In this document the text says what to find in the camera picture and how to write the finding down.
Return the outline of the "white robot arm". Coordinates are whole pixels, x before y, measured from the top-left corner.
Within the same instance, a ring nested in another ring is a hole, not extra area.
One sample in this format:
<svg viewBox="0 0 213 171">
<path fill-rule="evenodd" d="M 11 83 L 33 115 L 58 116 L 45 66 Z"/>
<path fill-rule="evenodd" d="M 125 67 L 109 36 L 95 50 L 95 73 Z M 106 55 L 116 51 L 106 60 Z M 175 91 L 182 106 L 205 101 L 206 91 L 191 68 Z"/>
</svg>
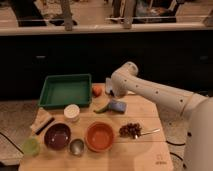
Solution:
<svg viewBox="0 0 213 171">
<path fill-rule="evenodd" d="M 111 75 L 116 97 L 132 91 L 189 118 L 182 171 L 213 171 L 213 97 L 137 77 L 138 67 L 126 62 Z"/>
</svg>

